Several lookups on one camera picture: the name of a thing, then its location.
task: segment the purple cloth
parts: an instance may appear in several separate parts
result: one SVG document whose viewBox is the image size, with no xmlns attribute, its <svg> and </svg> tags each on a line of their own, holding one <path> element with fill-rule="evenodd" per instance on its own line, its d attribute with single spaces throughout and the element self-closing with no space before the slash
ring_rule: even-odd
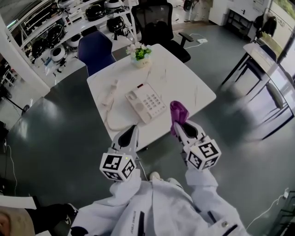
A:
<svg viewBox="0 0 295 236">
<path fill-rule="evenodd" d="M 179 101 L 172 101 L 170 103 L 170 111 L 172 119 L 171 134 L 175 136 L 176 132 L 174 130 L 174 122 L 181 125 L 184 124 L 186 119 L 189 117 L 189 111 Z"/>
</svg>

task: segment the white sleeve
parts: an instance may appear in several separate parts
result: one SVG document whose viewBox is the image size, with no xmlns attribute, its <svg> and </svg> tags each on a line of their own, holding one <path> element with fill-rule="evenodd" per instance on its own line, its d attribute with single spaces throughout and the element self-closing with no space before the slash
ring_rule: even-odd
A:
<svg viewBox="0 0 295 236">
<path fill-rule="evenodd" d="M 140 170 L 135 169 L 127 182 L 116 182 L 110 187 L 112 197 L 82 207 L 72 227 L 82 227 L 91 235 L 102 235 L 115 227 L 130 199 L 141 185 Z"/>
<path fill-rule="evenodd" d="M 237 210 L 217 194 L 217 181 L 208 169 L 197 171 L 189 167 L 185 176 L 187 184 L 194 189 L 191 197 L 194 205 L 202 212 L 201 215 L 208 215 L 213 222 L 230 216 L 242 225 Z"/>
</svg>

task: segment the flower pot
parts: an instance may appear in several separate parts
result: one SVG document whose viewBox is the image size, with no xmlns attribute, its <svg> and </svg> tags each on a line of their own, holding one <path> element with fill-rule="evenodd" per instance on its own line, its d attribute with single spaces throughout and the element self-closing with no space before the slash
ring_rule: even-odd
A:
<svg viewBox="0 0 295 236">
<path fill-rule="evenodd" d="M 144 58 L 144 59 L 141 59 L 141 60 L 138 61 L 135 58 L 131 58 L 131 62 L 137 68 L 143 68 L 143 67 L 146 67 L 146 66 L 151 64 L 151 59 L 150 59 L 150 57 L 148 57 L 148 58 Z"/>
</svg>

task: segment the white jacket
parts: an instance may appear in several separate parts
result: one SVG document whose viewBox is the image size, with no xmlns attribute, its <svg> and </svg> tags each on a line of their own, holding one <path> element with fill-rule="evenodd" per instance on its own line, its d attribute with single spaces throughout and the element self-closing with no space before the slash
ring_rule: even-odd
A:
<svg viewBox="0 0 295 236">
<path fill-rule="evenodd" d="M 142 181 L 136 169 L 128 182 L 111 186 L 112 197 L 81 208 L 72 227 L 83 227 L 87 236 L 248 235 L 237 210 L 216 193 L 209 170 L 189 168 L 186 180 L 191 197 L 172 183 Z"/>
</svg>

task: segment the potted plant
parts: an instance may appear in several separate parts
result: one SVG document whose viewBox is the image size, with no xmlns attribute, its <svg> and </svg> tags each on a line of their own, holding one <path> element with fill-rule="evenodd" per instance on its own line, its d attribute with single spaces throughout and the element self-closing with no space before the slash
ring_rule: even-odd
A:
<svg viewBox="0 0 295 236">
<path fill-rule="evenodd" d="M 127 54 L 130 54 L 131 62 L 138 68 L 143 68 L 151 63 L 152 47 L 139 42 L 127 47 Z"/>
</svg>

